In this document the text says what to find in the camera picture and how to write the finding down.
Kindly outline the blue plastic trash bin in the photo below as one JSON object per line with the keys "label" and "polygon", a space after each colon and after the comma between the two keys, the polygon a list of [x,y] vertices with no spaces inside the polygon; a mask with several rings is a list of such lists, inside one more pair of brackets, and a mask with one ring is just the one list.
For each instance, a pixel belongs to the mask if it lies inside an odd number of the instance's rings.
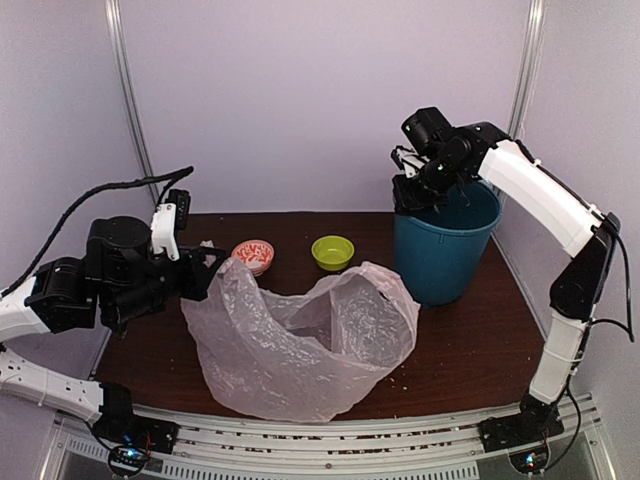
{"label": "blue plastic trash bin", "polygon": [[482,183],[452,188],[442,207],[394,212],[393,269],[416,302],[441,306],[464,294],[501,213]]}

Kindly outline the pink plastic trash bag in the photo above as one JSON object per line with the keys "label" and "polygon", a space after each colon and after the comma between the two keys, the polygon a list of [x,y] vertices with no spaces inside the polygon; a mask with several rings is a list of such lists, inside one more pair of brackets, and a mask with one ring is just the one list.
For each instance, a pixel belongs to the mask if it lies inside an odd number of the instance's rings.
{"label": "pink plastic trash bag", "polygon": [[420,306],[397,273],[370,262],[280,295],[228,260],[206,298],[182,300],[181,311],[215,401],[260,419],[326,423],[413,352]]}

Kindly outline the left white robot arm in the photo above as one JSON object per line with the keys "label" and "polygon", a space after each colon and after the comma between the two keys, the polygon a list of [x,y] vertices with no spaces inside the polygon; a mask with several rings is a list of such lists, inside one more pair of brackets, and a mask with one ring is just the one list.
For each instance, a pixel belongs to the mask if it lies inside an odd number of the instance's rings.
{"label": "left white robot arm", "polygon": [[[163,311],[179,297],[202,301],[228,255],[211,246],[180,247],[130,216],[91,224],[82,258],[61,257],[40,266],[1,300],[1,339],[91,329],[100,322],[122,335],[134,319]],[[144,424],[131,394],[118,384],[84,382],[4,354],[2,385],[16,395],[73,414],[109,431],[123,444],[137,442]]]}

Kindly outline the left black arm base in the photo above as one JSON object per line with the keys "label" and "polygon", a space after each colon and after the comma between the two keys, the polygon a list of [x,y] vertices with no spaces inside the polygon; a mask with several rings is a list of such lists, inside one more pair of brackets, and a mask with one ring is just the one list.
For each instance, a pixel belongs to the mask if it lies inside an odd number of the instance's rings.
{"label": "left black arm base", "polygon": [[134,412],[131,392],[116,383],[99,383],[102,403],[99,418],[87,427],[107,451],[107,466],[121,478],[138,475],[153,453],[173,452],[179,426]]}

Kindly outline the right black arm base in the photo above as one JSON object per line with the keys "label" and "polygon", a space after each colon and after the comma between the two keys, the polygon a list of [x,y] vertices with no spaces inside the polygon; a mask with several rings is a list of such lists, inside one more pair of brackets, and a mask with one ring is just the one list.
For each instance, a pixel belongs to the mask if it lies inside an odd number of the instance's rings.
{"label": "right black arm base", "polygon": [[545,404],[526,395],[515,414],[489,417],[478,425],[485,453],[506,451],[518,473],[542,474],[551,465],[549,439],[564,432],[557,403]]}

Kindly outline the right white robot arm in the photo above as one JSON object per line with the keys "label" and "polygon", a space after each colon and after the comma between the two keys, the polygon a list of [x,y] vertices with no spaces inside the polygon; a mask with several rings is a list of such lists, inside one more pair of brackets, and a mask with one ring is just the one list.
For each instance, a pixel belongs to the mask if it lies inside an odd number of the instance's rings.
{"label": "right white robot arm", "polygon": [[451,125],[436,108],[420,109],[402,125],[408,147],[391,157],[402,213],[446,204],[454,185],[485,181],[524,208],[559,242],[570,261],[550,287],[551,327],[543,353],[513,419],[519,440],[535,440],[579,365],[606,282],[620,222],[587,203],[534,158],[524,144],[488,122]]}

